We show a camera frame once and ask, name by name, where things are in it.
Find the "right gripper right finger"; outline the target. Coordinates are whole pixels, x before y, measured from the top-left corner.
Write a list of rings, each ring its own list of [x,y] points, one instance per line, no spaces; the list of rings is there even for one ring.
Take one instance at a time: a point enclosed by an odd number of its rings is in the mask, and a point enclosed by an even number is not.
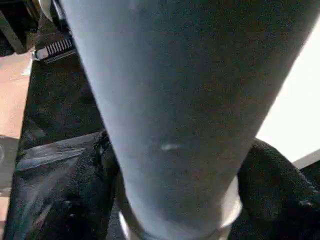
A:
[[[242,211],[228,239],[320,238],[320,189],[276,148],[255,139],[237,177]]]

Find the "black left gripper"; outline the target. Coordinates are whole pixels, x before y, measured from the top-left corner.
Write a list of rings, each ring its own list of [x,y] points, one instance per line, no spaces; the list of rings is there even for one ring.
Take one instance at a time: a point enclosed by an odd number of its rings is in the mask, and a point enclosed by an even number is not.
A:
[[[39,29],[43,14],[62,38],[34,50],[32,58],[50,63],[76,52],[71,30],[59,0],[2,0],[0,2],[0,56],[24,54],[31,48],[31,34]]]

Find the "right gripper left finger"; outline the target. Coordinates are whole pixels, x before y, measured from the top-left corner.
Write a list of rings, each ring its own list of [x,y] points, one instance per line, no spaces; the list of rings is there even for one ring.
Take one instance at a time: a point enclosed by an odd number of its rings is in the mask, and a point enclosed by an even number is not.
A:
[[[50,196],[39,240],[104,240],[119,166],[107,132],[76,160]]]

